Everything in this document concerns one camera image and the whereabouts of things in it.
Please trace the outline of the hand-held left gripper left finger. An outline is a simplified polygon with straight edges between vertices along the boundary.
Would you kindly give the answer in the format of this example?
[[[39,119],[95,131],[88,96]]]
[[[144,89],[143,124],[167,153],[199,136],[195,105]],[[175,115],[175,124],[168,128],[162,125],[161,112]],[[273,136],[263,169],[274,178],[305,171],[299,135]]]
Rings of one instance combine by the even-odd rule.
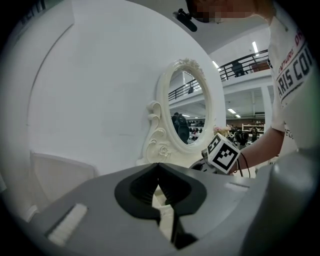
[[[124,211],[115,198],[115,188],[124,178],[147,165],[135,166],[90,179],[37,214],[30,225],[47,234],[75,204],[88,211],[65,245],[81,256],[165,256],[173,245],[155,220],[139,219]]]

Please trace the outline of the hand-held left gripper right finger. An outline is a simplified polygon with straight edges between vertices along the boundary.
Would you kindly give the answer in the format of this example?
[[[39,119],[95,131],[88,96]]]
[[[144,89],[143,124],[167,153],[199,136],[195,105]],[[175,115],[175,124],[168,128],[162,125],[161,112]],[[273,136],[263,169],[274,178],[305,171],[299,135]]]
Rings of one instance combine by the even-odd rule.
[[[158,183],[173,208],[172,237],[184,250],[240,250],[253,213],[239,206],[254,179],[159,163]]]

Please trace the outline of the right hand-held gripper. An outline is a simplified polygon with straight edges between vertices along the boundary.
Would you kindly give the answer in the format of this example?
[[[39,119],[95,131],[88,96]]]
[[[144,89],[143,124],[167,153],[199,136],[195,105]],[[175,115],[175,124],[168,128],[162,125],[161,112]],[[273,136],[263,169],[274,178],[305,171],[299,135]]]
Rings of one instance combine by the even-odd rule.
[[[228,175],[240,155],[240,150],[226,137],[217,133],[201,151],[202,158],[190,169],[212,174]]]

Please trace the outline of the person's right forearm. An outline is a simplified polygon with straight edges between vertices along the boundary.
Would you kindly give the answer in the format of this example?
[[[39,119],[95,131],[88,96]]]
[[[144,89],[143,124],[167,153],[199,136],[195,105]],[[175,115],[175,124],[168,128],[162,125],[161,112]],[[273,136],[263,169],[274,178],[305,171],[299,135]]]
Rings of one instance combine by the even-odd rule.
[[[243,168],[255,167],[279,155],[285,132],[270,127],[266,133],[251,145],[243,148],[238,162],[229,170],[229,175]]]

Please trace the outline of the pink flower bouquet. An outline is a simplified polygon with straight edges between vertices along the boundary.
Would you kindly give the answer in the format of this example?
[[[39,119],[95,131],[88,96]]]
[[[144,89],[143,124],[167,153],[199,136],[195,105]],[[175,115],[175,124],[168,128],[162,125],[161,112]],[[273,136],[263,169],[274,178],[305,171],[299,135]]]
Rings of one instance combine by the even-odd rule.
[[[222,127],[214,126],[214,128],[213,128],[214,135],[220,134],[225,138],[227,138],[230,135],[230,131],[231,131],[231,127],[228,125],[222,126]]]

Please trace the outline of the white printed t-shirt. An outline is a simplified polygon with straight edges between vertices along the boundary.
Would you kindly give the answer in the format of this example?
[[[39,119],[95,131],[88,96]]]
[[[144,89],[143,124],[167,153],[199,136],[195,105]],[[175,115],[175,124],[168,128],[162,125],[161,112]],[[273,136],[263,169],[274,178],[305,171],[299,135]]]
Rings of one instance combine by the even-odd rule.
[[[316,61],[304,34],[284,10],[276,10],[269,31],[268,64],[274,93],[271,127],[284,133],[282,157],[297,150],[284,110],[303,88]]]

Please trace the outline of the black balcony railing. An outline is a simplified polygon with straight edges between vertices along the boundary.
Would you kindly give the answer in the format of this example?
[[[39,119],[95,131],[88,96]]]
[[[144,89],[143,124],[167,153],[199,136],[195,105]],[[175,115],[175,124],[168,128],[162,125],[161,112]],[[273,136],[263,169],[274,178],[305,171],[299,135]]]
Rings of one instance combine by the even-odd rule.
[[[233,78],[268,70],[269,68],[268,50],[265,49],[222,65],[220,67],[219,75],[221,81],[225,82]]]

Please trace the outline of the oval mirror with ornate frame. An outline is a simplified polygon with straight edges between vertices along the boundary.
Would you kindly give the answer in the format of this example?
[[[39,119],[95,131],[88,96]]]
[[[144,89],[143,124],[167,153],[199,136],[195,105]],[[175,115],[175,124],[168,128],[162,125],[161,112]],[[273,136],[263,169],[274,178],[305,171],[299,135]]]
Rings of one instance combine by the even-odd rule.
[[[187,71],[195,77],[204,94],[206,104],[203,132],[193,144],[185,144],[178,136],[170,115],[169,87],[176,71]],[[169,163],[189,168],[202,158],[214,136],[215,115],[210,88],[203,70],[194,59],[178,59],[168,65],[157,82],[156,98],[147,105],[150,121],[149,132],[142,147],[142,157],[136,161],[137,166],[154,163]]]

